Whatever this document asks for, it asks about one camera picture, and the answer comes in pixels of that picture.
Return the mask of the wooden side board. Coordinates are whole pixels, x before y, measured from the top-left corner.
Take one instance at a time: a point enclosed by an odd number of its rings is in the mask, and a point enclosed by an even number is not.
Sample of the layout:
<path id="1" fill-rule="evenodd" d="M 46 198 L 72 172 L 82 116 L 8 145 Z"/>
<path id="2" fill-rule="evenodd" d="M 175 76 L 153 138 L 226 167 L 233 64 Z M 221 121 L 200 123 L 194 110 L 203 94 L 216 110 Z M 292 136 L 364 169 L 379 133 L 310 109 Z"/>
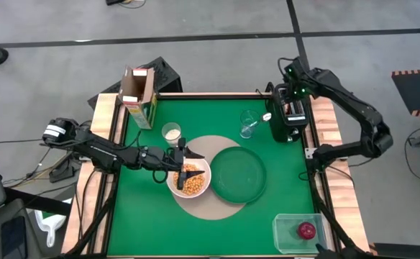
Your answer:
<path id="1" fill-rule="evenodd" d="M 91 131 L 106 139 L 119 142 L 125 108 L 118 102 L 116 94 L 99 94 L 91 120 Z M 62 253 L 68 253 L 76 246 L 79 232 L 87 231 L 89 225 L 101 211 L 112 190 L 113 175 L 95 171 L 91 162 L 81 163 L 76 184 L 76 193 L 71 205 L 70 215 L 63 240 Z"/>
<path id="2" fill-rule="evenodd" d="M 321 144 L 338 146 L 342 137 L 337 124 L 333 103 L 320 97 L 307 101 L 310 122 L 305 130 L 307 147 Z M 362 222 L 355 187 L 345 160 L 337 160 L 324 173 L 315 177 L 318 193 L 340 226 L 361 250 L 370 250 Z"/>

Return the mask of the clear plastic container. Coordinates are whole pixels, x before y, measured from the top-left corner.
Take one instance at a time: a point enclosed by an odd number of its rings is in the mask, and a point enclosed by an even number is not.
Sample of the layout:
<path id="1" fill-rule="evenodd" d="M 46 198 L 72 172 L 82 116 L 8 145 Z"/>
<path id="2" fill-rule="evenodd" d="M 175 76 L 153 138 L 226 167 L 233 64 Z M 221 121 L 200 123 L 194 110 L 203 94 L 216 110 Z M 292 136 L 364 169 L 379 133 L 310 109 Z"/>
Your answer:
<path id="1" fill-rule="evenodd" d="M 298 236 L 297 227 L 302 222 L 310 222 L 316 228 L 312 240 L 303 240 Z M 284 255 L 317 254 L 317 245 L 327 248 L 321 214 L 277 214 L 273 220 L 273 239 L 275 248 Z"/>

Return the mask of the red apple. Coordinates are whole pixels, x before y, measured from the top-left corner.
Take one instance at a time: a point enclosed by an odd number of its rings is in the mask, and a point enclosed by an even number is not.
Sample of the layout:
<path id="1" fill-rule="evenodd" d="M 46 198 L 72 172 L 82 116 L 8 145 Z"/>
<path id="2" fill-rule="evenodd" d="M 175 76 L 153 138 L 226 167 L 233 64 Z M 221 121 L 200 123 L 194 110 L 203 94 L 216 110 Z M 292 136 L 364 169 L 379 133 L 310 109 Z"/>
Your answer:
<path id="1" fill-rule="evenodd" d="M 310 222 L 302 222 L 297 227 L 297 233 L 303 240 L 312 240 L 316 236 L 316 228 Z"/>

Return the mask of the tan round placemat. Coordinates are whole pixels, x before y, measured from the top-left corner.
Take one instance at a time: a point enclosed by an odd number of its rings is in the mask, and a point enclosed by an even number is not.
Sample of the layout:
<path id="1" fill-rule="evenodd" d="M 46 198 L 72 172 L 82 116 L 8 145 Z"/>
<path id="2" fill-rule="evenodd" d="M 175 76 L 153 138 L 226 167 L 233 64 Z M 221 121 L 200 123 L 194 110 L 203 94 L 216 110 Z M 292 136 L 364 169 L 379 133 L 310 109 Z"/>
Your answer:
<path id="1" fill-rule="evenodd" d="M 220 135 L 205 135 L 192 139 L 187 143 L 187 146 L 193 152 L 203 155 L 210 165 L 214 157 L 222 150 L 229 147 L 239 147 L 239 144 Z M 245 207 L 245 204 L 233 204 L 218 197 L 211 187 L 211 183 L 207 190 L 196 198 L 184 199 L 173 193 L 172 196 L 185 212 L 205 220 L 226 219 Z"/>

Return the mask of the clear drinking glass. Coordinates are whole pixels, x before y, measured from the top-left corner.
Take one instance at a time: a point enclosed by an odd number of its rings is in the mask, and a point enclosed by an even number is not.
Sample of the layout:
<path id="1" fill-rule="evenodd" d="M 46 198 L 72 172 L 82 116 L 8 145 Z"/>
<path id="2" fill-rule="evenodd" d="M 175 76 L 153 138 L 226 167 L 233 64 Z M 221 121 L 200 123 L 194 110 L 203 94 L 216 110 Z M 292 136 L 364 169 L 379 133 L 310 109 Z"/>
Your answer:
<path id="1" fill-rule="evenodd" d="M 240 115 L 240 122 L 240 137 L 249 139 L 255 131 L 255 128 L 260 124 L 260 115 L 253 110 L 243 111 Z"/>

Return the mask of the white bowl with cereal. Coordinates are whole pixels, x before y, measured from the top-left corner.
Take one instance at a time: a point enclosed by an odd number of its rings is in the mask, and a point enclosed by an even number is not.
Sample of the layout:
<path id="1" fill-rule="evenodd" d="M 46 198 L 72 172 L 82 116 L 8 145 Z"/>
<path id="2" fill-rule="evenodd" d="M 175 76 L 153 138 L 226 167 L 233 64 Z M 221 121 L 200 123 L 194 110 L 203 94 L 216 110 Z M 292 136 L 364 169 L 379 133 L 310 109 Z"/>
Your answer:
<path id="1" fill-rule="evenodd" d="M 211 183 L 210 165 L 207 163 L 205 159 L 187 159 L 187 158 L 184 160 L 184 165 L 185 164 L 194 164 L 199 168 L 199 171 L 205 171 L 204 187 L 197 194 L 190 195 L 190 196 L 183 194 L 181 190 L 177 188 L 178 172 L 174 172 L 174 171 L 168 172 L 168 179 L 166 183 L 170 191 L 176 196 L 179 196 L 184 199 L 196 198 L 197 196 L 200 196 L 203 192 L 205 192 L 205 190 L 207 190 L 207 188 L 209 187 Z"/>

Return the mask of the orange cereal balls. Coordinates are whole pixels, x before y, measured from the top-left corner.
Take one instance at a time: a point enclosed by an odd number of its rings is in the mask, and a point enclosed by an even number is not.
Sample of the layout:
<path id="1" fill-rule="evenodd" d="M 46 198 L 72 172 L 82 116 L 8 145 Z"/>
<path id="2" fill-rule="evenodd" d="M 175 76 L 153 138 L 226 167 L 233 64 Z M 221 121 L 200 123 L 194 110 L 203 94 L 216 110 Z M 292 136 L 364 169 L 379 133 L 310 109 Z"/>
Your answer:
<path id="1" fill-rule="evenodd" d="M 199 168 L 194 164 L 185 164 L 183 166 L 183 172 L 198 170 Z M 197 194 L 204 187 L 204 182 L 205 176 L 203 173 L 189 177 L 183 182 L 183 188 L 181 189 L 181 192 L 187 196 Z"/>

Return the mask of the spoon with teal white handle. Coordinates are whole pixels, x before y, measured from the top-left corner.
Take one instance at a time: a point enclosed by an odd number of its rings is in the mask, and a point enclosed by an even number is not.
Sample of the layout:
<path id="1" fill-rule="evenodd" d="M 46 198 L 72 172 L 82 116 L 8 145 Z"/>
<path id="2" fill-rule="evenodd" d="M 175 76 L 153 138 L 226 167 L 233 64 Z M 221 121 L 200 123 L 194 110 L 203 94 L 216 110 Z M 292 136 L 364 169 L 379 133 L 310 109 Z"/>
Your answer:
<path id="1" fill-rule="evenodd" d="M 272 117 L 270 112 L 264 113 L 258 117 L 253 117 L 251 122 L 249 123 L 249 127 L 256 127 L 263 122 L 268 122 Z"/>

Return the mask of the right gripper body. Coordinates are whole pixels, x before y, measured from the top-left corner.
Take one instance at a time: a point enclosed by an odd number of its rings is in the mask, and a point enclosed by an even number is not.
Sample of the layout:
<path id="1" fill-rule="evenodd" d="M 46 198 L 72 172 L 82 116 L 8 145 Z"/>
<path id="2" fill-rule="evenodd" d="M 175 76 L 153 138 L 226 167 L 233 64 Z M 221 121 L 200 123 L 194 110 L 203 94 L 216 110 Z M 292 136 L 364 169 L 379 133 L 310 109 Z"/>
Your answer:
<path id="1" fill-rule="evenodd" d="M 299 57 L 284 58 L 290 63 L 284 68 L 284 81 L 288 85 L 288 95 L 291 99 L 305 99 L 307 96 L 316 98 L 316 82 L 308 74 Z"/>

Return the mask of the white plastic object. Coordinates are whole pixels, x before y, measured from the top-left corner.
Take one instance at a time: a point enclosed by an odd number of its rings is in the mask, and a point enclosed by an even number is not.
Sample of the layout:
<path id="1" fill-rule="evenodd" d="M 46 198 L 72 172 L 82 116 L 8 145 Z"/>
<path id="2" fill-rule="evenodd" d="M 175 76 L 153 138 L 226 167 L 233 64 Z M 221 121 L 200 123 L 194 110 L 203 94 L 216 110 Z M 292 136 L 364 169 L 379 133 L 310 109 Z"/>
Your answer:
<path id="1" fill-rule="evenodd" d="M 66 216 L 54 214 L 49 217 L 44 217 L 43 212 L 34 210 L 37 225 L 43 232 L 47 233 L 46 245 L 53 247 L 55 244 L 56 232 L 64 225 Z"/>

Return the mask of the glass of milk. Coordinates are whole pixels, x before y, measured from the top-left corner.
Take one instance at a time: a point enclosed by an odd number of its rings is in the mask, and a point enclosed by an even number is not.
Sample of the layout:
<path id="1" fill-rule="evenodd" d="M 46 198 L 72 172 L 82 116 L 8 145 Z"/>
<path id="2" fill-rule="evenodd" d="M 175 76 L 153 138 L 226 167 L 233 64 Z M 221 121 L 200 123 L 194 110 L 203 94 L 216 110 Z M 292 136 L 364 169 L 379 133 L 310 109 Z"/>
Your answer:
<path id="1" fill-rule="evenodd" d="M 181 138 L 181 127 L 175 122 L 168 122 L 163 125 L 161 133 L 169 146 L 175 147 L 178 145 L 178 141 Z"/>

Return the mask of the black frame strut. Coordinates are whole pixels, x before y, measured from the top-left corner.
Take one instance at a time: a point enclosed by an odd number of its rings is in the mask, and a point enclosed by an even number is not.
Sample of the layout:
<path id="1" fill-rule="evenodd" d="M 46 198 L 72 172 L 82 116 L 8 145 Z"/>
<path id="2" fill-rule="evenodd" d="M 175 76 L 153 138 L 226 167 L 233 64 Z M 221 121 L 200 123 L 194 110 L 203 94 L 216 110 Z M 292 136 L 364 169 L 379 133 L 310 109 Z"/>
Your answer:
<path id="1" fill-rule="evenodd" d="M 77 241 L 75 246 L 67 253 L 63 253 L 61 259 L 107 259 L 107 253 L 89 253 L 82 255 L 84 247 L 88 244 L 91 238 L 95 235 L 102 219 L 108 212 L 114 210 L 116 200 L 117 187 L 112 187 L 109 192 L 106 203 L 102 206 L 99 213 L 94 217 L 88 229 L 83 233 L 82 239 Z"/>
<path id="2" fill-rule="evenodd" d="M 332 234 L 333 248 L 342 252 L 345 248 L 357 248 L 355 242 L 345 232 L 335 217 L 331 193 L 324 172 L 308 173 L 314 206 L 323 214 Z"/>

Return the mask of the green round plate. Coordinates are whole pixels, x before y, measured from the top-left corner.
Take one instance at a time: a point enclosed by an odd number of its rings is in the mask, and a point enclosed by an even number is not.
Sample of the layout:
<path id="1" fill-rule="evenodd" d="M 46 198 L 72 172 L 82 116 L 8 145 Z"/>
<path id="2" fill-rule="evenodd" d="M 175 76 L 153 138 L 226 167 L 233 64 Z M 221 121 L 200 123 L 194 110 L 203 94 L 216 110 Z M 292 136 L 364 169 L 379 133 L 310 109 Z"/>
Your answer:
<path id="1" fill-rule="evenodd" d="M 262 159 L 244 147 L 228 147 L 211 162 L 211 187 L 222 200 L 246 204 L 258 199 L 267 182 Z"/>

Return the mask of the black toaster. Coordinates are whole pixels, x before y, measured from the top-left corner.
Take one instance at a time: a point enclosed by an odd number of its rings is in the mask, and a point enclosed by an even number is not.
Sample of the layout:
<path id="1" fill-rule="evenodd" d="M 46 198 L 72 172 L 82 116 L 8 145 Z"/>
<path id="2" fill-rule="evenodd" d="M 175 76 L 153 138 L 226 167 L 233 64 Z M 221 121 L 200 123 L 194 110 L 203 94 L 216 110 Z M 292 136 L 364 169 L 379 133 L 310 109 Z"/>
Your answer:
<path id="1" fill-rule="evenodd" d="M 272 114 L 269 125 L 274 140 L 276 142 L 295 142 L 300 139 L 309 123 L 303 101 L 288 97 L 288 85 L 284 83 L 274 86 L 272 82 L 269 82 L 265 91 L 271 93 L 265 106 L 267 112 Z M 296 113 L 288 116 L 285 113 L 284 105 L 290 102 L 293 102 Z"/>

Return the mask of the cereal box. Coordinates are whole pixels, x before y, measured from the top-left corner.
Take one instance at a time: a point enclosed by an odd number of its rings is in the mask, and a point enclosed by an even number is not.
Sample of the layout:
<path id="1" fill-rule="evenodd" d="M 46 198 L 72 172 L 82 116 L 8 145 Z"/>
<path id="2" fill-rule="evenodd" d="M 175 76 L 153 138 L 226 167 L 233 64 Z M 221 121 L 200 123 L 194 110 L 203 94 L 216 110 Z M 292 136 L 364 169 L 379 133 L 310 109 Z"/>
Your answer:
<path id="1" fill-rule="evenodd" d="M 119 100 L 132 115 L 141 130 L 151 130 L 157 108 L 153 68 L 131 68 L 127 66 L 121 79 Z"/>

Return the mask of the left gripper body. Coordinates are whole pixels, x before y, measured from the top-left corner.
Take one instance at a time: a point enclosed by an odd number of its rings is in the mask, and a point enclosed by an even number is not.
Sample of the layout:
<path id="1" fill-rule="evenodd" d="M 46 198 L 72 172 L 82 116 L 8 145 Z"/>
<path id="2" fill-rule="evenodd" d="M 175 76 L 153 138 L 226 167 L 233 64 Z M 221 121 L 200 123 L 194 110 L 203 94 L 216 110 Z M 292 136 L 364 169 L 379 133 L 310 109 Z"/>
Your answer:
<path id="1" fill-rule="evenodd" d="M 147 151 L 147 157 L 151 158 L 152 161 L 149 162 L 147 169 L 152 171 L 153 181 L 156 183 L 164 183 L 168 179 L 168 172 L 175 171 L 178 172 L 177 188 L 183 188 L 183 164 L 184 164 L 184 155 L 183 150 L 186 147 L 186 139 L 180 138 L 178 145 L 176 147 L 169 147 L 167 150 L 162 149 L 161 147 L 150 147 Z M 157 179 L 155 172 L 163 171 L 165 176 L 162 180 Z"/>

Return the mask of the black stand foot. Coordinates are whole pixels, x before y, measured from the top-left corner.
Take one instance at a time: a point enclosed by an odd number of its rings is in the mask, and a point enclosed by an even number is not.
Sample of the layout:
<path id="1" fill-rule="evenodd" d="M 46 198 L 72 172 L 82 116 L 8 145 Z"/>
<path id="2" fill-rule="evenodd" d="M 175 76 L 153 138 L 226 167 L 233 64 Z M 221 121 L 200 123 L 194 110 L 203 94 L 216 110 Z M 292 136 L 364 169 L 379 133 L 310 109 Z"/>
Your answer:
<path id="1" fill-rule="evenodd" d="M 72 158 L 66 158 L 49 173 L 49 181 L 51 183 L 56 183 L 74 177 L 80 168 L 80 164 L 80 162 L 75 161 Z"/>

